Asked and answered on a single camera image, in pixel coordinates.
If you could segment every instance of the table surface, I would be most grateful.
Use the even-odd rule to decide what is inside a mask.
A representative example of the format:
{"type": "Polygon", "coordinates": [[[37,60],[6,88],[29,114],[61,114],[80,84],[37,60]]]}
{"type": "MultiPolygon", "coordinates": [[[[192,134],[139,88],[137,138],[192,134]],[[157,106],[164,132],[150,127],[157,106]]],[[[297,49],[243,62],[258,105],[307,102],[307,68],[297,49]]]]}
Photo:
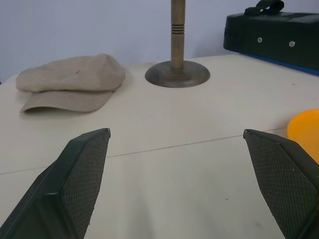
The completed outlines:
{"type": "Polygon", "coordinates": [[[127,78],[93,113],[20,114],[29,94],[15,77],[0,86],[0,224],[67,142],[109,127],[101,192],[85,238],[283,236],[259,191],[242,133],[285,135],[293,115],[316,108],[316,76],[241,55],[193,59],[211,79],[169,89],[127,78]]]}

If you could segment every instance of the metal base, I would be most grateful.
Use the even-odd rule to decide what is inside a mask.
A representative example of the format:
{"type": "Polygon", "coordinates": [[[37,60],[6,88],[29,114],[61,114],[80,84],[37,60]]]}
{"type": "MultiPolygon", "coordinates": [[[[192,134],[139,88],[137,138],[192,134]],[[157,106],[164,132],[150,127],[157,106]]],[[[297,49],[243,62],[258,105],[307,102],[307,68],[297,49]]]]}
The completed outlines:
{"type": "Polygon", "coordinates": [[[184,88],[200,85],[210,77],[208,69],[198,63],[184,61],[184,67],[174,69],[170,61],[158,63],[145,74],[148,82],[163,87],[184,88]]]}

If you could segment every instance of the wooden stand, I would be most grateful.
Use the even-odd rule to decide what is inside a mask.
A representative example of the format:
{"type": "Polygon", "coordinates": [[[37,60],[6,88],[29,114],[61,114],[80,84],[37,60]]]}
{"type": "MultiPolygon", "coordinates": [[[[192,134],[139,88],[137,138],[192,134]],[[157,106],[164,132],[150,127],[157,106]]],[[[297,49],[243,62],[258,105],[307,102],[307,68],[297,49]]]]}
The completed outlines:
{"type": "Polygon", "coordinates": [[[206,82],[206,67],[184,61],[185,0],[171,0],[171,61],[149,68],[145,74],[148,82],[163,87],[182,88],[206,82]]]}

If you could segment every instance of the orange disc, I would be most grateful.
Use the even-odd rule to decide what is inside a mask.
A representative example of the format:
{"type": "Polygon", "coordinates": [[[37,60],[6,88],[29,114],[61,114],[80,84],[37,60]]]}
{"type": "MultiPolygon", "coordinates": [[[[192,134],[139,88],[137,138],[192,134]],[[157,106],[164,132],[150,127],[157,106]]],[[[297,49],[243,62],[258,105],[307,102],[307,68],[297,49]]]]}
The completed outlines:
{"type": "Polygon", "coordinates": [[[297,142],[319,164],[319,109],[293,117],[288,124],[288,139],[297,142]]]}

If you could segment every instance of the cap brim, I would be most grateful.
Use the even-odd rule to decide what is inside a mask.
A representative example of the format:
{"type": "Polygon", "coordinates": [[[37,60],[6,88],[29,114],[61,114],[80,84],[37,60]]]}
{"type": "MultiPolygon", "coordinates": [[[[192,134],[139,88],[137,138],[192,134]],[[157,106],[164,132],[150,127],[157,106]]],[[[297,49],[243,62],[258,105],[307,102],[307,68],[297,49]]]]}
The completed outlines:
{"type": "Polygon", "coordinates": [[[37,107],[51,107],[70,111],[92,112],[101,108],[111,97],[112,91],[46,91],[32,93],[20,112],[37,107]]]}

